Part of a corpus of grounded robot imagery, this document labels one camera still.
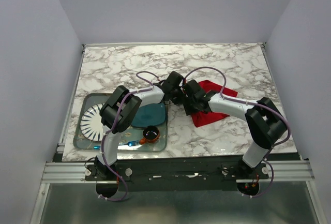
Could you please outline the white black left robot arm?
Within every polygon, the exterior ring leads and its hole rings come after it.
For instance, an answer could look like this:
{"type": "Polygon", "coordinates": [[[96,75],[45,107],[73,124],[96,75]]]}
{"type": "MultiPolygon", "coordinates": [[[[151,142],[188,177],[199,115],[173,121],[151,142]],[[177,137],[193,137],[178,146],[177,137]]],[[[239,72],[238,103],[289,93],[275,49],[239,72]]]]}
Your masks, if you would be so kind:
{"type": "Polygon", "coordinates": [[[173,71],[158,83],[148,81],[149,87],[146,88],[129,90],[120,85],[115,89],[100,110],[103,136],[100,154],[95,157],[94,165],[103,180],[109,180],[113,176],[120,178],[113,164],[117,161],[121,133],[131,125],[139,108],[179,97],[182,93],[180,84],[183,81],[184,77],[173,71]]]}

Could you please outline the red cloth napkin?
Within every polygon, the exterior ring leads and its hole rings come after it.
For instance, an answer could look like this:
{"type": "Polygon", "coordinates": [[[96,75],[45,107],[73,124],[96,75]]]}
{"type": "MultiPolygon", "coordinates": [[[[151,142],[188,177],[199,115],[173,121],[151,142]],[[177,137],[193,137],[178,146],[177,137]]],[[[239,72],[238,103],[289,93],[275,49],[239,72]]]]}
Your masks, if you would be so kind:
{"type": "MultiPolygon", "coordinates": [[[[220,90],[222,89],[221,85],[213,83],[209,80],[204,80],[204,81],[199,82],[199,86],[201,88],[203,88],[206,92],[216,91],[219,93],[220,90]]],[[[234,91],[227,87],[223,90],[223,93],[225,95],[231,96],[231,97],[237,97],[237,94],[238,94],[237,91],[234,91]]],[[[210,113],[198,112],[198,113],[191,114],[193,124],[196,127],[201,127],[201,126],[205,126],[205,125],[217,122],[219,120],[227,118],[228,116],[229,115],[226,115],[224,113],[214,113],[214,112],[210,112],[210,113]]]]}

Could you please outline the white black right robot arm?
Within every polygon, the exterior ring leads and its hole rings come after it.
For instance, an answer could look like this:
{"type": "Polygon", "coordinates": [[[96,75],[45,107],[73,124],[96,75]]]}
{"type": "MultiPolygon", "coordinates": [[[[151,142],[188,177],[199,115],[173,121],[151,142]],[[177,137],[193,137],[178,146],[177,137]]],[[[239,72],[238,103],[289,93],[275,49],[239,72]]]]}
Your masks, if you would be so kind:
{"type": "Polygon", "coordinates": [[[206,93],[202,89],[196,93],[185,89],[184,94],[183,106],[189,114],[222,113],[247,122],[253,143],[232,170],[243,178],[252,177],[271,150],[291,136],[287,120],[269,98],[248,101],[216,91],[206,93]]]}

